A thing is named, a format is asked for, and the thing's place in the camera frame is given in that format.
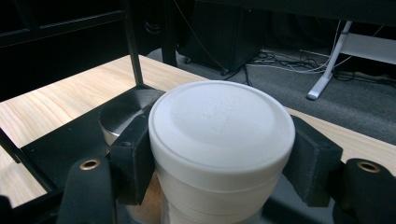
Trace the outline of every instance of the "wooden table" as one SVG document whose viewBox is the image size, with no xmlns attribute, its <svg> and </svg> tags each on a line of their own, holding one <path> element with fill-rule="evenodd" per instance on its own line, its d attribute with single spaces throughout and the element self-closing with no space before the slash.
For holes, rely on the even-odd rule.
<svg viewBox="0 0 396 224">
<path fill-rule="evenodd" d="M 184 83 L 205 80 L 146 57 L 141 56 L 140 63 L 144 82 L 158 90 L 169 91 Z M 17 147 L 23 147 L 134 85 L 130 58 L 120 58 L 0 103 L 0 127 Z M 342 161 L 376 161 L 396 175 L 396 146 L 292 109 L 289 112 L 342 147 Z M 0 148 L 0 194 L 7 195 L 15 207 L 45 193 L 24 166 Z"/>
</svg>

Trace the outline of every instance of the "white cup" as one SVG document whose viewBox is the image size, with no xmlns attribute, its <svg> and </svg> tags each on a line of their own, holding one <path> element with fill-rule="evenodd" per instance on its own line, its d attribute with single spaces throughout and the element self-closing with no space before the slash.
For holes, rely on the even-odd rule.
<svg viewBox="0 0 396 224">
<path fill-rule="evenodd" d="M 244 223 L 257 216 L 295 135 L 278 101 L 228 81 L 167 92 L 152 107 L 148 130 L 165 198 L 162 223 L 172 224 Z"/>
</svg>

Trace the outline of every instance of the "white lid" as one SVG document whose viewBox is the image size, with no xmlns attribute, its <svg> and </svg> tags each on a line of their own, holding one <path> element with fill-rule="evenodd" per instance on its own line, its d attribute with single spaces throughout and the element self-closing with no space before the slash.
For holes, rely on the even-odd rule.
<svg viewBox="0 0 396 224">
<path fill-rule="evenodd" d="M 228 81 L 198 81 L 163 95 L 148 122 L 155 160 L 199 189 L 235 191 L 278 177 L 294 125 L 274 98 Z"/>
</svg>

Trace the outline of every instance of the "white table leg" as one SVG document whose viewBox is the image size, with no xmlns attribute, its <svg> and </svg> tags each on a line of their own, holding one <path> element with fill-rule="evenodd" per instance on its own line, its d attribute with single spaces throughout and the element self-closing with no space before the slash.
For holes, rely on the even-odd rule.
<svg viewBox="0 0 396 224">
<path fill-rule="evenodd" d="M 327 86 L 327 83 L 329 83 L 330 79 L 332 78 L 332 68 L 334 67 L 335 61 L 337 60 L 338 55 L 340 54 L 341 48 L 343 47 L 344 42 L 347 39 L 347 35 L 351 24 L 352 21 L 346 22 L 346 26 L 344 27 L 343 32 L 340 34 L 337 44 L 335 45 L 335 48 L 332 51 L 332 56 L 329 60 L 329 64 L 326 67 L 326 71 L 320 77 L 317 84 L 315 84 L 312 90 L 306 95 L 306 98 L 310 100 L 317 100 L 320 94 L 322 93 L 322 91 L 324 90 L 324 88 Z"/>
</svg>

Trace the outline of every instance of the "black speaker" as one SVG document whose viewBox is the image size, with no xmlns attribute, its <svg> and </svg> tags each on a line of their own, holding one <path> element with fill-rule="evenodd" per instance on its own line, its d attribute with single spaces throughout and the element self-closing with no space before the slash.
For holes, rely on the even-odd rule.
<svg viewBox="0 0 396 224">
<path fill-rule="evenodd" d="M 193 63 L 215 66 L 222 73 L 238 70 L 260 52 L 263 11 L 196 2 L 191 29 L 177 52 Z"/>
</svg>

